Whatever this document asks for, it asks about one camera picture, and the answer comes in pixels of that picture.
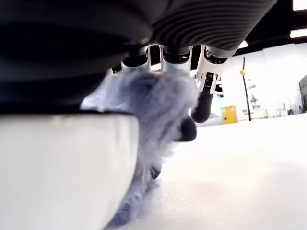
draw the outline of ceiling light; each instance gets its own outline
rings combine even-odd
[[[307,9],[307,1],[306,0],[293,0],[293,10],[300,11]]]
[[[243,42],[241,43],[241,45],[239,46],[239,49],[245,48],[245,47],[248,47],[248,44],[247,44],[246,41],[243,41]]]
[[[160,69],[161,69],[161,63],[155,64],[155,65],[150,67],[151,71],[158,71]]]
[[[307,36],[307,29],[301,29],[301,30],[292,30],[290,32],[290,37],[295,38],[295,37],[305,37]]]

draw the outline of black ceiling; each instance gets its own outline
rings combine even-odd
[[[307,37],[290,38],[290,31],[307,28],[307,10],[293,11],[293,0],[279,0],[246,38],[249,47],[239,49],[235,55],[250,53],[272,46],[307,42]],[[200,46],[194,46],[191,69],[196,69]],[[151,47],[152,65],[160,62],[159,47]]]

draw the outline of fluffy fur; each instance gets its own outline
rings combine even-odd
[[[154,185],[150,168],[161,163],[168,146],[180,138],[180,125],[197,103],[198,91],[189,74],[122,71],[107,76],[87,99],[91,107],[134,114],[140,124],[137,165],[130,188],[109,227],[136,218]]]

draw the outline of white wall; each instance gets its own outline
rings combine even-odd
[[[244,83],[239,72],[243,56],[246,59],[245,77],[256,84],[257,96],[268,110],[268,116],[275,114],[277,103],[284,103],[287,99],[298,111],[301,105],[298,83],[307,74],[307,43],[271,47],[228,60],[222,74],[224,106],[235,105],[238,119],[242,118],[240,111],[247,108]]]

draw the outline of ribbed black cover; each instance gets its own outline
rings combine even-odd
[[[170,47],[206,44],[234,50],[276,1],[186,0],[153,25],[153,41]]]

